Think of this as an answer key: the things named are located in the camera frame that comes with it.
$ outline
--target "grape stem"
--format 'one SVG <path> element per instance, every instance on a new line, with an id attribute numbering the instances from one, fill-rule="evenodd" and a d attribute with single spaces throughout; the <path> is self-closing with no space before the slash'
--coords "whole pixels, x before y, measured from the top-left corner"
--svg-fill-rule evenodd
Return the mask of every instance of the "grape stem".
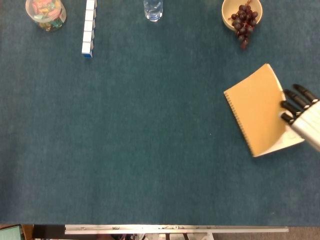
<path id="1" fill-rule="evenodd" d="M 251 1 L 252 0 L 248 0 L 245 5 L 248 6 L 251 3 Z"/>

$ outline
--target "spiral notebook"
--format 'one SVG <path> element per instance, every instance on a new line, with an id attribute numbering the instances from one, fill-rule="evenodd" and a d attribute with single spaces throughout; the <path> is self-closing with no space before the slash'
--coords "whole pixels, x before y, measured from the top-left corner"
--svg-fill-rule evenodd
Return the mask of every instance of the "spiral notebook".
<path id="1" fill-rule="evenodd" d="M 284 121 L 282 87 L 269 64 L 224 92 L 254 157 L 304 141 Z"/>

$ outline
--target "floor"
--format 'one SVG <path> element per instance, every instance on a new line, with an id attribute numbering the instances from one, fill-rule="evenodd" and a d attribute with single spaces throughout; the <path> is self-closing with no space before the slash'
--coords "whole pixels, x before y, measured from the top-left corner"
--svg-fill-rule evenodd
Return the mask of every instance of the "floor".
<path id="1" fill-rule="evenodd" d="M 320 227 L 290 227 L 284 233 L 221 233 L 214 240 L 320 240 Z"/>

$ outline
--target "tan bowl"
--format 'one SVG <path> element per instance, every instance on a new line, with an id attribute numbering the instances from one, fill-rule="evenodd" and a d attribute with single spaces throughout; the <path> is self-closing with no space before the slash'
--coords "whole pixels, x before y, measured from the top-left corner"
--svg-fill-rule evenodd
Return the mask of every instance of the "tan bowl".
<path id="1" fill-rule="evenodd" d="M 232 19 L 228 19 L 231 18 L 232 14 L 236 14 L 239 11 L 240 5 L 245 5 L 246 3 L 247 0 L 224 0 L 221 9 L 222 20 L 230 30 L 235 31 L 235 28 L 231 25 Z M 249 5 L 253 12 L 256 11 L 258 13 L 258 16 L 256 17 L 256 24 L 258 24 L 263 15 L 261 2 L 259 0 L 252 0 Z"/>

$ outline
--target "stacked white cubes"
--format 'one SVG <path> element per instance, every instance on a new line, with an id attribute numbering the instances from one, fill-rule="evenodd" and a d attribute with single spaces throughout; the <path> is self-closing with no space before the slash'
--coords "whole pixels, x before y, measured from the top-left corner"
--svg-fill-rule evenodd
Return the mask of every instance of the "stacked white cubes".
<path id="1" fill-rule="evenodd" d="M 94 38 L 96 28 L 96 8 L 97 0 L 86 0 L 83 40 L 82 40 L 82 55 L 85 58 L 92 58 L 94 49 Z"/>

